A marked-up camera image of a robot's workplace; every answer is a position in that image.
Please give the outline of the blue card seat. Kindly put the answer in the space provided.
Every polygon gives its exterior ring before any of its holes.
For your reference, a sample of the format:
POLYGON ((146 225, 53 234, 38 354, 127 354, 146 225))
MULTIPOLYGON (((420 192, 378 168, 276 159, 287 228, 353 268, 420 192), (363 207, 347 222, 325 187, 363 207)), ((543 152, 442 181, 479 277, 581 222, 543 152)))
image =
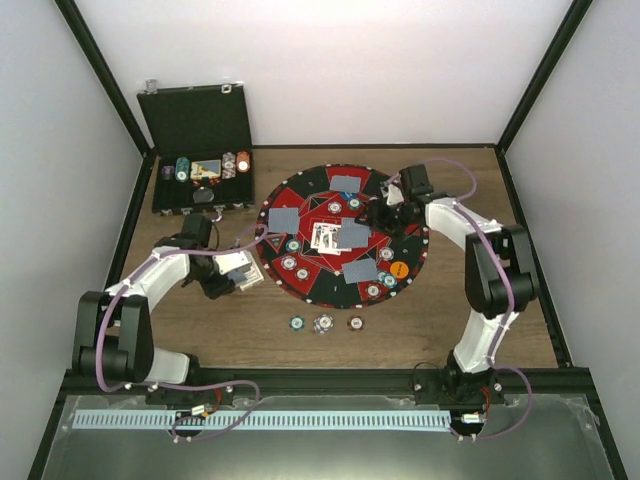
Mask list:
POLYGON ((330 180, 331 191, 344 193, 358 193, 361 188, 361 178, 349 175, 334 175, 330 180))
POLYGON ((270 233, 295 235, 299 231, 300 217, 297 208, 277 207, 268 211, 268 230, 270 233))
POLYGON ((377 264, 376 261, 371 258, 343 264, 342 273, 346 284, 370 282, 378 279, 377 264))

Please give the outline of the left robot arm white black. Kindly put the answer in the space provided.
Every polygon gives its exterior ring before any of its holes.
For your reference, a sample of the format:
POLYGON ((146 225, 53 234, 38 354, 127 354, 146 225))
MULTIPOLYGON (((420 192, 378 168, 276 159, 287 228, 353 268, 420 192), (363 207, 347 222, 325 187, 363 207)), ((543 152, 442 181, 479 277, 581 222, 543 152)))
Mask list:
POLYGON ((178 283, 198 282, 216 298, 235 288, 229 274, 250 264, 239 249, 209 250, 199 235, 159 240, 131 274, 104 291, 79 300, 72 369, 93 377, 105 392, 126 384, 165 384, 181 403, 196 402, 203 377, 190 370, 191 359, 154 345, 151 313, 178 283))

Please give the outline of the brown poker chip stack table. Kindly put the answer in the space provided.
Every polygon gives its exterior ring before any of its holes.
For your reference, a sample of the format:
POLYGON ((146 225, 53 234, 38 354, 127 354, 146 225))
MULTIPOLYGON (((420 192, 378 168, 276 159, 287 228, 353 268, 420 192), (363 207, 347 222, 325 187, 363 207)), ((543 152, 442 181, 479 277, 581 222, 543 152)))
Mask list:
POLYGON ((351 331, 360 331, 364 327, 364 321, 359 316, 352 316, 349 318, 347 325, 351 331))

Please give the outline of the blue card bottom seat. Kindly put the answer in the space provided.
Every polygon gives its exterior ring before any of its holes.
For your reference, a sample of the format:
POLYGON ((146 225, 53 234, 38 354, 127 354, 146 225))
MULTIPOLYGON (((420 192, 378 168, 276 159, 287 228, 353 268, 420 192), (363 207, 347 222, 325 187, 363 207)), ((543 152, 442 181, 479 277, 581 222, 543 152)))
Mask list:
POLYGON ((371 258, 343 264, 342 273, 346 284, 370 282, 378 279, 377 264, 376 261, 371 258))

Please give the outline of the green poker chip stack table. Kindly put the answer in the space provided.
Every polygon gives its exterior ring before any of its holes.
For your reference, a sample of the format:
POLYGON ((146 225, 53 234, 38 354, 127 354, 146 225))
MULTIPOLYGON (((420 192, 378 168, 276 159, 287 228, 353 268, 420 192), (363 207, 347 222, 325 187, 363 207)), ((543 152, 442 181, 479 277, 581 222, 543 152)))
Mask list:
POLYGON ((305 327, 305 319, 301 316, 293 316, 289 320, 289 327, 293 331, 300 331, 305 327))

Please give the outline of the triangular all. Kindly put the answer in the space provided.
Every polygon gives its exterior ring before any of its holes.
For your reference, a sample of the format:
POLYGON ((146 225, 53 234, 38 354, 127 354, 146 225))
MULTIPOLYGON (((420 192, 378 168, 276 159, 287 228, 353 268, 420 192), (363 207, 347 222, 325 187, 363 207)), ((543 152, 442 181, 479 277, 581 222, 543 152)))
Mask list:
POLYGON ((269 235, 266 239, 267 249, 271 255, 279 256, 286 253, 286 244, 289 240, 288 234, 269 235))

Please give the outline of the orange round button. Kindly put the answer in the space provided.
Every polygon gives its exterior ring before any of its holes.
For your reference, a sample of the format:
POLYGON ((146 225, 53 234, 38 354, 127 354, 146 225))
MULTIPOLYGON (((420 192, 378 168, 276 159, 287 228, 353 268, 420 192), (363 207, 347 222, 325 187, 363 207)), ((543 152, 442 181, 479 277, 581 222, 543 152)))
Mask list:
POLYGON ((395 261, 390 265, 389 272, 396 279, 404 279, 409 275, 410 269, 407 263, 403 261, 395 261))

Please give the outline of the blue card top seat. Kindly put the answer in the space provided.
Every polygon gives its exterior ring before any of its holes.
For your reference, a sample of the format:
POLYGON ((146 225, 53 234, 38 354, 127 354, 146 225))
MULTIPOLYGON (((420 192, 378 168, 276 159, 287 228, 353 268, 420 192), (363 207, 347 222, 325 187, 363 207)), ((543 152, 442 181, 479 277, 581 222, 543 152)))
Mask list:
POLYGON ((361 188, 361 178, 349 175, 334 175, 330 180, 331 191, 344 193, 358 193, 361 188))

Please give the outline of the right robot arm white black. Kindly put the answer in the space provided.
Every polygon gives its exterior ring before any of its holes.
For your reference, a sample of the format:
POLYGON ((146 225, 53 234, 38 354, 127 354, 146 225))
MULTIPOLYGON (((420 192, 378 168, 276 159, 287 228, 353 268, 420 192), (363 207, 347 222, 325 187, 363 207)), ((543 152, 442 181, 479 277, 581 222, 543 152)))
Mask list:
POLYGON ((503 225, 469 210, 454 198, 382 198, 365 203, 356 222, 390 237, 418 224, 441 233, 465 257, 465 296, 470 314, 463 335, 442 369, 447 396, 465 403, 489 382, 495 357, 511 324, 539 293, 532 246, 524 227, 503 225))

